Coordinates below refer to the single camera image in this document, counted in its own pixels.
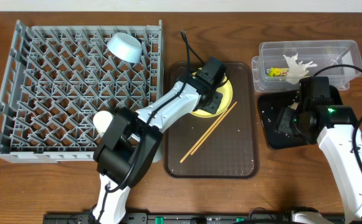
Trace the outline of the wooden chopstick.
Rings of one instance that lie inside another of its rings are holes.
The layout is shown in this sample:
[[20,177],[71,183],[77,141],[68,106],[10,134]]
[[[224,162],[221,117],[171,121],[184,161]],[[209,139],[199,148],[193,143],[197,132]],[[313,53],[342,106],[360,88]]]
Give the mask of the wooden chopstick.
[[219,124],[222,122],[222,120],[232,111],[232,109],[235,107],[237,102],[234,102],[229,108],[225,109],[225,112],[223,112],[216,120],[213,122],[210,127],[206,130],[206,132],[196,141],[196,143],[192,146],[192,148],[182,157],[182,159],[179,161],[180,163],[183,163],[190,155],[193,155],[199,147],[204,143],[204,141],[214,132],[214,130],[219,126]]
[[223,114],[215,120],[215,122],[209,127],[209,129],[199,138],[197,143],[192,147],[190,155],[193,155],[199,147],[204,143],[204,141],[216,130],[216,128],[220,125],[220,123],[224,120],[224,118],[232,111],[232,109],[236,106],[237,102],[235,102],[230,108],[226,109]]

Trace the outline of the light blue bowl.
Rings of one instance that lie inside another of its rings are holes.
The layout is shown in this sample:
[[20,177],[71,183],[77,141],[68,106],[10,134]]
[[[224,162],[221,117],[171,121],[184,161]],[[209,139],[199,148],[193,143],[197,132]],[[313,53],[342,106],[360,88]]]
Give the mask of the light blue bowl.
[[138,63],[143,51],[138,39],[122,32],[116,33],[108,41],[107,48],[116,57],[130,63]]

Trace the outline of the white cup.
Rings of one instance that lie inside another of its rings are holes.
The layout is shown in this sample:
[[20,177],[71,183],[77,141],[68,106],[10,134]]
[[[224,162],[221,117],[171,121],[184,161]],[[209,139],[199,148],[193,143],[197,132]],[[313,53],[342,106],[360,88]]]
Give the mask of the white cup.
[[93,117],[93,125],[100,137],[105,134],[105,131],[108,129],[113,117],[114,115],[108,111],[99,111]]

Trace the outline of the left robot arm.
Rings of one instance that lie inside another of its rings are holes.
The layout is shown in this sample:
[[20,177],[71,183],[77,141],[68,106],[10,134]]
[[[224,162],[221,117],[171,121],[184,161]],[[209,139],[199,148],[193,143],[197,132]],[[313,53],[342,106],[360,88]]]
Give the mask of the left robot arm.
[[190,75],[177,81],[167,94],[147,107],[115,114],[98,112],[93,124],[101,135],[93,159],[100,175],[100,194],[92,210],[93,223],[119,223],[134,187],[156,157],[164,132],[179,118],[203,107],[218,111],[222,96],[217,92],[227,78]]

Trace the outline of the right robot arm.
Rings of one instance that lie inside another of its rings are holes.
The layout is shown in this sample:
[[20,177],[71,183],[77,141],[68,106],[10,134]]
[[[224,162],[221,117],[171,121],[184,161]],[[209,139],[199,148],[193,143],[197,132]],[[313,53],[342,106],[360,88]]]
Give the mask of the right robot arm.
[[280,110],[276,130],[316,144],[331,168],[346,223],[362,223],[362,138],[349,106],[316,105],[308,111]]

